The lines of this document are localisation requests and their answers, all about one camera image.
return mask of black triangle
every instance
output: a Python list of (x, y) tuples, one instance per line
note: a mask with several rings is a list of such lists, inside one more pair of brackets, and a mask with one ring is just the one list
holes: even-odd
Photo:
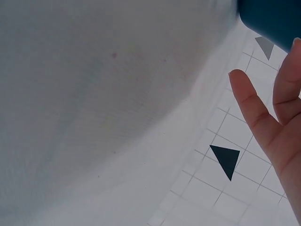
[(213, 153), (215, 154), (218, 162), (222, 166), (222, 169), (226, 173), (229, 180), (232, 180), (233, 172), (236, 166), (236, 162), (238, 160), (239, 151), (228, 149), (225, 147), (218, 147), (214, 145), (210, 145)]

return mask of fingernail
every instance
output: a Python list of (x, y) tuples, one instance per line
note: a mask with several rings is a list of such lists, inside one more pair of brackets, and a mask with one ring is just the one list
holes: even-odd
[(294, 45), (296, 44), (296, 42), (300, 42), (300, 41), (301, 41), (300, 38), (298, 38), (298, 37), (294, 38), (292, 47), (294, 47)]

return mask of white cloth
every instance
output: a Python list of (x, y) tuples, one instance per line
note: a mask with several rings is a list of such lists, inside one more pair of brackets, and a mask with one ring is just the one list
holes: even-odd
[(241, 50), (215, 48), (235, 2), (1, 1), (0, 225), (143, 225)]

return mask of triangle marker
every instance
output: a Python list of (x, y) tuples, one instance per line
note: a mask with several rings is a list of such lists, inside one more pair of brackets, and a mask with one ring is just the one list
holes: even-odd
[(238, 160), (239, 151), (210, 145), (222, 169), (226, 173), (229, 180), (232, 180), (233, 172)]
[(263, 50), (264, 55), (269, 60), (274, 48), (274, 43), (264, 37), (255, 38), (260, 48)]

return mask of white tile floor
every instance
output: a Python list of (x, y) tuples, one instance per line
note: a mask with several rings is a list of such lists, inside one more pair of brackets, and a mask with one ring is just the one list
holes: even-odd
[[(267, 60), (254, 39), (258, 36), (250, 31), (237, 68), (249, 75), (259, 96), (275, 116), (272, 86), (286, 53), (275, 46)], [(210, 144), (240, 150), (231, 182), (209, 148)], [(274, 168), (252, 136), (230, 85), (207, 130), (148, 225), (298, 225)]]

